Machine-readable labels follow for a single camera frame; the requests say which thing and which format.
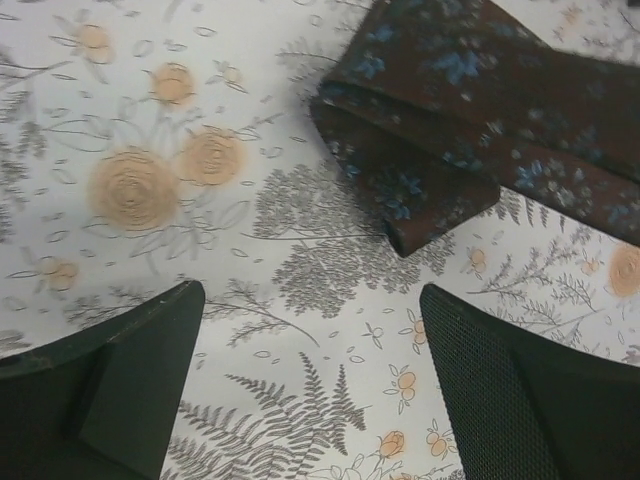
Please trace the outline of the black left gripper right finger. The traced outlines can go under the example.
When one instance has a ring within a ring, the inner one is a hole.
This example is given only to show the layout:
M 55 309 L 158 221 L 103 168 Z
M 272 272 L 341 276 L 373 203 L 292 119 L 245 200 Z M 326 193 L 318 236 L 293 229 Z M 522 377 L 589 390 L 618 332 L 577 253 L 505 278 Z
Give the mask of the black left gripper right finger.
M 435 284 L 420 308 L 467 478 L 638 478 L 638 368 L 516 327 Z

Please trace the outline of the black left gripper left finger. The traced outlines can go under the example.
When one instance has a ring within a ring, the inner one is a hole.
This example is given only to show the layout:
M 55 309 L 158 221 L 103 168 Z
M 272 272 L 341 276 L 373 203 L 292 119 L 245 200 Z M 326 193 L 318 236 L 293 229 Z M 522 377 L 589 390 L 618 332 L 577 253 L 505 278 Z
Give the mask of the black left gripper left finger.
M 2 478 L 159 478 L 204 304 L 186 281 L 2 359 Z

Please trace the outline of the brown blue floral tie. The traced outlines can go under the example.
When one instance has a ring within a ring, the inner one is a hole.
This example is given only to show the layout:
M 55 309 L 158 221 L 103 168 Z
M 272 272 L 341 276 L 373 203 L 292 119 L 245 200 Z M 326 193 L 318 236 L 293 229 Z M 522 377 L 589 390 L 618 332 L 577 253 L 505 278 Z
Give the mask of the brown blue floral tie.
M 377 1 L 311 99 L 406 257 L 515 191 L 639 241 L 639 70 L 546 45 L 491 1 Z

